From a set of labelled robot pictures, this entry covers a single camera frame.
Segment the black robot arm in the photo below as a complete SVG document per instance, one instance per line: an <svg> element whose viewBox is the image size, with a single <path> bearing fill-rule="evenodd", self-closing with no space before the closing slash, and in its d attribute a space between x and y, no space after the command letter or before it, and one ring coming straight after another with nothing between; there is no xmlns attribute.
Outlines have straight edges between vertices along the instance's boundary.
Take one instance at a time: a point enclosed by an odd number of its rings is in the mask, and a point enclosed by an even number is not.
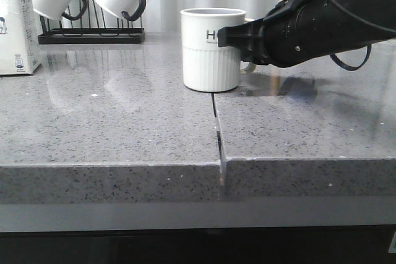
<svg viewBox="0 0 396 264"><path fill-rule="evenodd" d="M283 0L264 18L218 33L243 61L279 68L395 37L395 0Z"/></svg>

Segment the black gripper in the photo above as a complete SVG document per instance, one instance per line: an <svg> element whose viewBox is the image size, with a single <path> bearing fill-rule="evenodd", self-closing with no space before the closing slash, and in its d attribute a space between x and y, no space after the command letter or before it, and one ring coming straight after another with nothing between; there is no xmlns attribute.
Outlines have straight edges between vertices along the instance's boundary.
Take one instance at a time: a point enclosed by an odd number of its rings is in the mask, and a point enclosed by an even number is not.
<svg viewBox="0 0 396 264"><path fill-rule="evenodd" d="M348 16L328 0L291 0L264 20L223 27L218 47L240 51L243 62L287 68L347 50Z"/></svg>

